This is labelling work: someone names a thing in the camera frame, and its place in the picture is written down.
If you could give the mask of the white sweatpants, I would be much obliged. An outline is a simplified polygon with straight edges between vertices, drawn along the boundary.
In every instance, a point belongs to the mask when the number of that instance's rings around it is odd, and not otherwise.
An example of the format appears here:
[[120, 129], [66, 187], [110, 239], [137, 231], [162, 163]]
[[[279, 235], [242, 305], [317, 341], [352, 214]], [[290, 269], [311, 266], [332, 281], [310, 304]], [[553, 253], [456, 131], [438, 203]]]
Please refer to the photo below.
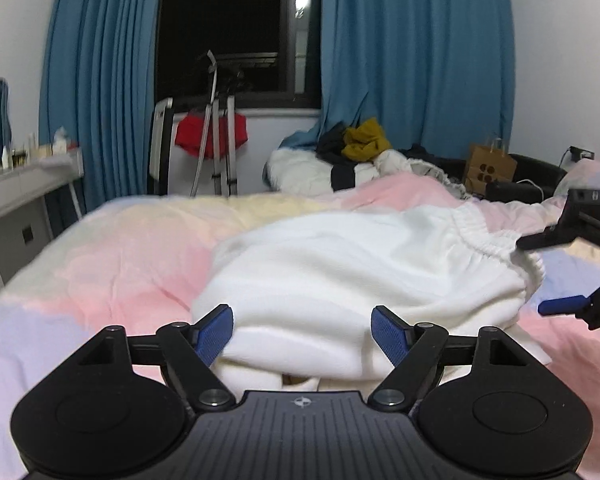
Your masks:
[[518, 325], [544, 268], [516, 254], [516, 238], [471, 204], [284, 219], [215, 247], [192, 313], [232, 309], [233, 336], [213, 368], [236, 393], [370, 391], [391, 368], [370, 336], [378, 306], [458, 336], [501, 328], [547, 363]]

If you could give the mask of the white folding chair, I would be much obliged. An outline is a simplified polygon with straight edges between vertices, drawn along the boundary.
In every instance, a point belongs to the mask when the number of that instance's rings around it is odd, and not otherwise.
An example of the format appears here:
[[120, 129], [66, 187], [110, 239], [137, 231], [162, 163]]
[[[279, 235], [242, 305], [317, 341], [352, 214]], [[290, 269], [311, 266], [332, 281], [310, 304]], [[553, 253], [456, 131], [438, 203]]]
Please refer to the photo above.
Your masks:
[[156, 104], [149, 147], [148, 192], [151, 195], [168, 194], [173, 116], [172, 98]]

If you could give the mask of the brown paper bag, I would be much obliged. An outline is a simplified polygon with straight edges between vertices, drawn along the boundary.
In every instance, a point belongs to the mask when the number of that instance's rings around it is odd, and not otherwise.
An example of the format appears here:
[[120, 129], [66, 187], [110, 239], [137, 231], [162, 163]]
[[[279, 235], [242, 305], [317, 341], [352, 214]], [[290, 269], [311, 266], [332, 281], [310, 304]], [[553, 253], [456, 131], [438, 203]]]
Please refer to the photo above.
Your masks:
[[471, 144], [465, 166], [464, 185], [470, 194], [485, 196], [486, 186], [493, 182], [510, 182], [517, 162], [507, 151], [502, 138], [486, 144]]

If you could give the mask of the white clothes pile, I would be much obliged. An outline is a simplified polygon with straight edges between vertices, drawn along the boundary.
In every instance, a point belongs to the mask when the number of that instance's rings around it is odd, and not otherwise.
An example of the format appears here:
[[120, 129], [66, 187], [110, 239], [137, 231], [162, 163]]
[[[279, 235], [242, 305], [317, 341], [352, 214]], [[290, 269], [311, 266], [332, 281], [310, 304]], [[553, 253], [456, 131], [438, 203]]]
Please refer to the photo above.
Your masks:
[[316, 197], [407, 171], [434, 178], [454, 197], [466, 200], [469, 193], [460, 183], [464, 170], [464, 160], [437, 157], [418, 146], [382, 152], [371, 162], [341, 159], [333, 164], [312, 151], [279, 148], [265, 164], [263, 180], [273, 191]]

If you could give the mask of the black garment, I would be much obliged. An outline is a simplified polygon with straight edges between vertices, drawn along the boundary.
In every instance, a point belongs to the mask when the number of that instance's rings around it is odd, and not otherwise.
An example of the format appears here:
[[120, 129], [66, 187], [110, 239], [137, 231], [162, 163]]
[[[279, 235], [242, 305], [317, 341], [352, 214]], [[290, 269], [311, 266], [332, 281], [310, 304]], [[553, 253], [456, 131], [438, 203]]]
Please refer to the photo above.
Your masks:
[[342, 154], [346, 147], [346, 129], [343, 122], [338, 122], [320, 136], [315, 149], [316, 157], [332, 166], [330, 185], [334, 192], [348, 190], [356, 185], [355, 166], [358, 163]]

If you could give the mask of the blue curtain left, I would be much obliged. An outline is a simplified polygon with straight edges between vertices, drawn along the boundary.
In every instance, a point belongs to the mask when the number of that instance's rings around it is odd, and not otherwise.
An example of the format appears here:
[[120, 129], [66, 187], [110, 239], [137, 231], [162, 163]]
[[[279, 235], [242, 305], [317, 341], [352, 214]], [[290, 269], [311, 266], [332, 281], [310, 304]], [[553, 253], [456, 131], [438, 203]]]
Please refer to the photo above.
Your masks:
[[83, 200], [145, 193], [159, 0], [55, 0], [38, 135], [64, 130], [82, 151]]

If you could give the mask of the blue curtain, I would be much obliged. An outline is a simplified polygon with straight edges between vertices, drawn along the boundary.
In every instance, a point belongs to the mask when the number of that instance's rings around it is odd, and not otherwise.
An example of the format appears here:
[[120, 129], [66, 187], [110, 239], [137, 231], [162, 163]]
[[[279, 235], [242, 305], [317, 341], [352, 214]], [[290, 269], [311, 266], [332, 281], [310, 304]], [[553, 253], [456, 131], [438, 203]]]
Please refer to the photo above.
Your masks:
[[38, 135], [64, 130], [82, 151], [83, 200], [145, 193], [159, 0], [55, 0]]
[[376, 118], [396, 148], [461, 158], [507, 142], [515, 104], [510, 0], [322, 0], [322, 106], [285, 148]]

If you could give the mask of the dark window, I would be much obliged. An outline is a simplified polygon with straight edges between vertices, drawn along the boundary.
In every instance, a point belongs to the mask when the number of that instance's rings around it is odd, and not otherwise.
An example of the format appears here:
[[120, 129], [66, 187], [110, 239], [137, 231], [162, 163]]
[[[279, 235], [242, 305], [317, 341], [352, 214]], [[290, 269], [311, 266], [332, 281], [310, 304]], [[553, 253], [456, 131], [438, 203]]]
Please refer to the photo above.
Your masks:
[[198, 105], [212, 67], [242, 108], [317, 108], [322, 0], [159, 0], [155, 98]]

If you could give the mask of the black sofa chair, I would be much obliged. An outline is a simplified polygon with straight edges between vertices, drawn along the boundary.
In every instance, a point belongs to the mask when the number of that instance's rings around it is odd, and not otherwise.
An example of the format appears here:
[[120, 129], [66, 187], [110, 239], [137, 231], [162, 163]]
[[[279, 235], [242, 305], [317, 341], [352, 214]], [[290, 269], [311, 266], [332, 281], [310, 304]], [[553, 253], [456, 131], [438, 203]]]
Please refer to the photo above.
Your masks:
[[[430, 154], [421, 145], [414, 143], [407, 150], [400, 150], [407, 158], [418, 158], [431, 162], [442, 169], [450, 178], [458, 180], [464, 176], [466, 162], [463, 159], [445, 158]], [[521, 202], [524, 204], [541, 203], [554, 196], [557, 185], [567, 171], [550, 162], [524, 155], [512, 155], [517, 166], [510, 182], [488, 184], [486, 194], [481, 198], [489, 202]]]

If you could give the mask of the metal drying rack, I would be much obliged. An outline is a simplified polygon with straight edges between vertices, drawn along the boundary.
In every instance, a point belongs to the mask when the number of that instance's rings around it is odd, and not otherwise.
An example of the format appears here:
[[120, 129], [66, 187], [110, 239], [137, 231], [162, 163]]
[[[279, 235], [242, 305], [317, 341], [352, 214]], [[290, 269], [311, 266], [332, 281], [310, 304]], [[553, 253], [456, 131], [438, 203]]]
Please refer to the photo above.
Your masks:
[[[211, 181], [216, 196], [235, 196], [238, 194], [237, 173], [237, 136], [236, 136], [236, 89], [237, 75], [230, 73], [225, 82], [221, 81], [219, 62], [211, 50], [206, 57], [209, 60], [210, 75], [209, 101], [204, 108], [200, 147], [197, 155], [196, 170], [189, 195], [198, 194], [202, 166], [208, 142], [211, 142], [212, 171]], [[221, 101], [225, 102], [226, 117], [225, 152], [221, 152]]]

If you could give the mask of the mustard yellow garment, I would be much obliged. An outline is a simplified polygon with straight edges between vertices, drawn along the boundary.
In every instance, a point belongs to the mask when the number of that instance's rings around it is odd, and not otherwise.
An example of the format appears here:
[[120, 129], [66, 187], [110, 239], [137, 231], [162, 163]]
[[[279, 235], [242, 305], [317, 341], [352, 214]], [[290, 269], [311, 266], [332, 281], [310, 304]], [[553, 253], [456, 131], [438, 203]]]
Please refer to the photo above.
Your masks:
[[343, 133], [344, 148], [341, 154], [354, 162], [371, 162], [392, 146], [376, 117], [371, 117], [357, 127]]

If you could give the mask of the toiletries on desk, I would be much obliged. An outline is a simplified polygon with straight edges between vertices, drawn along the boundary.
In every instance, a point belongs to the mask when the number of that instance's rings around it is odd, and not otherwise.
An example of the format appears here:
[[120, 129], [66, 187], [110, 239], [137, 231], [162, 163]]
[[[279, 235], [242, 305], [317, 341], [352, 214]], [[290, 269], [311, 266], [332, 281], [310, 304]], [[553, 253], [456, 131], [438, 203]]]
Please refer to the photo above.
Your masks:
[[60, 127], [54, 133], [51, 144], [37, 144], [35, 138], [30, 136], [23, 150], [3, 148], [0, 157], [0, 174], [27, 166], [43, 169], [76, 166], [78, 173], [83, 174], [81, 150], [76, 142], [69, 139], [64, 127]]

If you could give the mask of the blue curtain right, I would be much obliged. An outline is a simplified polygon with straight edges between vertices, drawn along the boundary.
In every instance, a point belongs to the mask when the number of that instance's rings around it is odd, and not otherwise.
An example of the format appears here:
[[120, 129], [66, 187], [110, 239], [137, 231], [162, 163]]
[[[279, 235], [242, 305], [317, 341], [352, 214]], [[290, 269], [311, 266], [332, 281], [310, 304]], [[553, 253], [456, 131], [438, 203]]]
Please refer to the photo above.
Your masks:
[[322, 0], [322, 106], [285, 148], [376, 118], [396, 148], [461, 158], [507, 142], [515, 104], [510, 0]]

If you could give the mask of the white desk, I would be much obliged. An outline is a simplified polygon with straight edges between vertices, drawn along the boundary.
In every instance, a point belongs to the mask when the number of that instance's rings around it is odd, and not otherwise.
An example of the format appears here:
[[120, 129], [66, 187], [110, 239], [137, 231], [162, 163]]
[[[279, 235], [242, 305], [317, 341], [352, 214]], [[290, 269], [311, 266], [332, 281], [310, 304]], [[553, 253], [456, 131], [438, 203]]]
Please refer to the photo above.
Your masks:
[[0, 171], [0, 290], [54, 239], [45, 196], [83, 177], [78, 148]]

